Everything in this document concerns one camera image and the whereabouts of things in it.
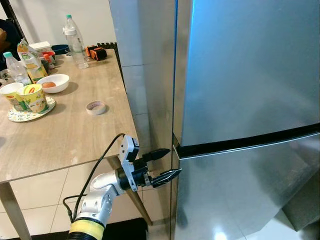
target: refrigerator door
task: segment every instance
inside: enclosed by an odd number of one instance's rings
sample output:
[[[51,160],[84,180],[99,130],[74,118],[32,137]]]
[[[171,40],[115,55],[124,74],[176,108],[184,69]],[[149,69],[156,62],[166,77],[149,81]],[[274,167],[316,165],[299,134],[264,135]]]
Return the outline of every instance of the refrigerator door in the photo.
[[[259,231],[317,172],[319,159],[319,134],[180,159],[174,239],[236,240]]]
[[[319,22],[318,0],[179,0],[180,145],[318,123]]]

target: table leg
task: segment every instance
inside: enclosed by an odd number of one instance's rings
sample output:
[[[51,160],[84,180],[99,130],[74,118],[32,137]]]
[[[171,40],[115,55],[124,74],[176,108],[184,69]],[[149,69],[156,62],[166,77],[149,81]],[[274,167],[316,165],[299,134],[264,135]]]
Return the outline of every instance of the table leg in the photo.
[[[122,167],[121,162],[117,156],[108,157],[107,161],[109,162],[110,166],[114,170]],[[144,204],[142,203],[138,193],[136,191],[132,191],[131,189],[129,189],[125,192],[128,194],[128,196],[131,198],[133,204],[136,206],[138,211],[141,213],[143,219],[146,221],[146,224],[148,224],[149,226],[152,226],[152,221],[151,221],[149,214],[148,214]]]
[[[0,200],[21,240],[32,240],[24,216],[9,182],[0,183]]]

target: yellow cup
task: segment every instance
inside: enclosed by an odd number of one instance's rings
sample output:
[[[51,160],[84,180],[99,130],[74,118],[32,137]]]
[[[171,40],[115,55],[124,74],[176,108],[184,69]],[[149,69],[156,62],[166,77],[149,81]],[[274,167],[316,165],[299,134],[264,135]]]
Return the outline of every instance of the yellow cup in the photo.
[[[20,88],[20,97],[34,113],[41,113],[48,109],[48,104],[41,84],[30,84]]]
[[[22,97],[17,93],[17,91],[20,88],[23,88],[23,86],[24,85],[20,82],[14,82],[0,88],[0,94],[4,96],[17,111],[24,111],[28,109]]]

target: plastic water bottle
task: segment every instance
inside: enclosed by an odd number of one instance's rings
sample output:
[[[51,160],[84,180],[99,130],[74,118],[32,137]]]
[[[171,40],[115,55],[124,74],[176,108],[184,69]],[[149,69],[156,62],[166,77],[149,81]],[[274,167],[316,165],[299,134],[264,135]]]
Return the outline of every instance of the plastic water bottle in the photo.
[[[82,36],[79,30],[77,30],[76,23],[72,20],[71,15],[67,15],[67,23],[63,28],[63,32],[68,41],[69,49],[73,61],[79,69],[85,69],[89,67],[88,57],[85,52],[85,46],[82,41]]]
[[[77,37],[79,38],[78,40],[79,40],[80,42],[82,42],[82,43],[84,42],[84,39],[82,38],[81,32],[80,32],[80,30],[79,30],[76,22],[72,19],[71,14],[67,14],[67,15],[66,15],[66,26],[67,26],[68,29],[70,29],[70,28],[75,28],[75,30],[76,30],[76,35],[77,35]]]
[[[32,84],[26,68],[12,56],[11,52],[7,51],[3,53],[3,56],[5,57],[9,74],[13,77],[14,81],[22,83],[24,86]]]

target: wooden table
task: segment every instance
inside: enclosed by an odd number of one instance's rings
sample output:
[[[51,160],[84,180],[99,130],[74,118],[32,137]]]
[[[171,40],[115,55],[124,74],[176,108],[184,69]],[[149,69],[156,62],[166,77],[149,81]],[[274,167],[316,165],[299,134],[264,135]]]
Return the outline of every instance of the wooden table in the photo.
[[[91,60],[85,69],[77,69],[70,56],[57,56],[51,73],[69,75],[69,86],[59,93],[46,93],[56,106],[41,118],[8,120],[10,105],[0,97],[0,199],[22,240],[31,237],[9,181],[96,161],[119,133],[137,137],[115,52],[109,49],[107,54],[107,59]],[[86,104],[95,100],[106,103],[104,114],[86,112]],[[106,155],[112,168],[119,167],[120,142]],[[138,194],[128,194],[151,224]]]

